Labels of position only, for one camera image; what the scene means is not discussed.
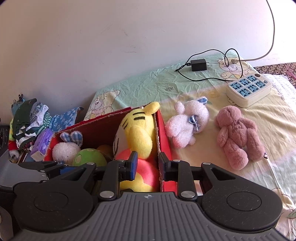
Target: bed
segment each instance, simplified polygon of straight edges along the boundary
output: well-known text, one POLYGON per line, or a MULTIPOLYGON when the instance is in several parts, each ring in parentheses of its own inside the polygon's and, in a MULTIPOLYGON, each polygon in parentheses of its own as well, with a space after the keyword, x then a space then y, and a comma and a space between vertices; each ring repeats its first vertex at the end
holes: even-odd
MULTIPOLYGON (((229 57, 231 59, 236 56, 230 53, 229 57)), ((217 77, 236 80, 240 78, 239 63, 225 67, 221 54, 208 56, 206 60, 209 62, 207 71, 191 72, 190 67, 185 67, 181 73, 192 79, 217 77)), ((244 75, 255 72, 249 63, 242 64, 244 75)), ((213 123, 213 118, 218 111, 230 105, 225 94, 226 83, 218 80, 189 81, 174 71, 180 66, 181 64, 171 65, 98 90, 85 120, 125 107, 136 107, 159 101, 160 110, 166 122, 175 115, 174 104, 177 101, 185 102, 206 96, 207 108, 210 112, 208 126, 202 133, 195 135, 197 141, 193 146, 183 149, 172 148, 174 158, 187 161, 192 166, 200 166, 202 162, 209 161, 273 190, 283 202, 283 212, 276 228, 288 239, 294 240, 296 238, 296 205, 294 203, 296 201, 296 114, 294 112, 296 105, 291 96, 296 93, 287 94, 285 88, 280 89, 280 83, 283 81, 281 78, 284 76, 274 78, 267 75, 274 86, 278 85, 279 90, 273 87, 268 96, 241 111, 246 118, 256 121, 258 134, 269 158, 256 163, 249 162, 242 170, 235 171, 229 166, 223 150, 216 144, 219 129, 213 123)), ((198 183, 196 188, 201 193, 198 183)))

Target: black speaker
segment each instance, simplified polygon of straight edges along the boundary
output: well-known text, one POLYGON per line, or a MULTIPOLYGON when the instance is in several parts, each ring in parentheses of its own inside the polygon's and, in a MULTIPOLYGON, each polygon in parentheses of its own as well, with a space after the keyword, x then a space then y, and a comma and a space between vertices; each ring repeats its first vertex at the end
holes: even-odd
POLYGON ((0 156, 8 149, 9 125, 0 124, 0 156))

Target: blue patterned cloth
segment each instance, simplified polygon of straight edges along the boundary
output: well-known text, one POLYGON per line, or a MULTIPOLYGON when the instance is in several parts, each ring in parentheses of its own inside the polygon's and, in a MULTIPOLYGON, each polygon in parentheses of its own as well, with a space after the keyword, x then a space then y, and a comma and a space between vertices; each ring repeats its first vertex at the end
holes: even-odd
POLYGON ((202 103, 202 104, 206 104, 207 103, 207 98, 203 97, 201 99, 197 99, 198 102, 202 103))
POLYGON ((198 130, 200 129, 200 125, 197 123, 198 122, 198 118, 199 118, 198 115, 192 115, 188 119, 189 123, 191 123, 191 124, 194 125, 194 127, 193 127, 193 134, 197 133, 198 130))
POLYGON ((60 137, 64 142, 73 142, 76 143, 79 147, 82 146, 83 137, 82 133, 79 131, 73 131, 71 134, 63 132, 62 134, 60 134, 60 137))
POLYGON ((51 129, 53 132, 58 132, 74 125, 77 112, 83 109, 84 108, 82 107, 77 107, 65 112, 62 115, 55 115, 50 122, 49 129, 51 129))

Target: power adapter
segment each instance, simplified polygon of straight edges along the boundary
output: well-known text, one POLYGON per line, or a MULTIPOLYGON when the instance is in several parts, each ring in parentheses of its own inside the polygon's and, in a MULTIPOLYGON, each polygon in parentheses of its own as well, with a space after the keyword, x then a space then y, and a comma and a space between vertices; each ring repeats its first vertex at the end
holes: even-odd
POLYGON ((204 58, 191 60, 190 65, 193 72, 207 70, 207 62, 204 58))

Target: white wall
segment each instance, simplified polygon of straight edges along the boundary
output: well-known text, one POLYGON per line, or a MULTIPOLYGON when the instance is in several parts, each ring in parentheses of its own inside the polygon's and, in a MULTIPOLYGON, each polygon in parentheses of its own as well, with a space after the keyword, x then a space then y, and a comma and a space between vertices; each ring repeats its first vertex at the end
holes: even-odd
MULTIPOLYGON (((296 62, 296 4, 269 0, 273 51, 253 66, 296 62)), ((0 118, 19 93, 57 114, 88 108, 96 90, 230 47, 243 58, 272 40, 265 0, 6 0, 0 6, 0 118)))

